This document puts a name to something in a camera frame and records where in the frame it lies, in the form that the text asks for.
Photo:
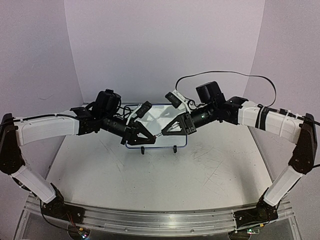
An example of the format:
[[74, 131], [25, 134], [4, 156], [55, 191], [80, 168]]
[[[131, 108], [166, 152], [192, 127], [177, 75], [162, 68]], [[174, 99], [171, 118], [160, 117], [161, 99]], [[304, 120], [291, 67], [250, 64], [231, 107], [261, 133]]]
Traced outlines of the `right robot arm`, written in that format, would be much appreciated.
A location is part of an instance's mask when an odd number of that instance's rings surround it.
[[202, 126], [219, 121], [253, 127], [295, 144], [288, 165], [266, 189], [256, 206], [238, 210], [233, 214], [237, 228], [276, 220], [282, 198], [302, 176], [316, 167], [318, 142], [314, 117], [311, 114], [293, 114], [282, 108], [274, 109], [237, 96], [227, 100], [215, 81], [197, 87], [196, 91], [201, 105], [193, 110], [189, 107], [190, 100], [177, 90], [166, 94], [166, 99], [174, 108], [183, 108], [185, 112], [176, 116], [162, 129], [163, 136], [187, 136]]

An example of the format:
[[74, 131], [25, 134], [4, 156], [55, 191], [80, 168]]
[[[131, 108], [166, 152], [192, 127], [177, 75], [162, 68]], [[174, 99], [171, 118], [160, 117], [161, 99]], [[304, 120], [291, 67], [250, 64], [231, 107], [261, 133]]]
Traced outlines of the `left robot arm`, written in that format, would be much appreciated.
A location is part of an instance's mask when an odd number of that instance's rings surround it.
[[16, 119], [11, 113], [0, 123], [0, 171], [42, 202], [40, 212], [48, 217], [81, 223], [85, 209], [67, 204], [58, 188], [31, 170], [20, 147], [61, 136], [82, 136], [107, 131], [121, 138], [121, 144], [153, 145], [156, 137], [136, 119], [118, 115], [121, 96], [111, 89], [100, 91], [86, 107], [71, 108], [73, 115], [52, 113]]

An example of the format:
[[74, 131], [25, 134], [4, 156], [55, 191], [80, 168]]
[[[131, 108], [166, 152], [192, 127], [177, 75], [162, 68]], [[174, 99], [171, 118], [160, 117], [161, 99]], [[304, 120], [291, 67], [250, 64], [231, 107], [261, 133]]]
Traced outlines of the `small blue-framed whiteboard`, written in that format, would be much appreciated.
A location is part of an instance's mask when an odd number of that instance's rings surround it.
[[[160, 134], [162, 129], [171, 122], [177, 115], [184, 113], [184, 110], [175, 109], [170, 104], [152, 104], [151, 109], [136, 121], [141, 122], [144, 127], [153, 135]], [[157, 136], [154, 144], [129, 145], [128, 149], [165, 149], [165, 148], [183, 148], [188, 144], [186, 135]]]

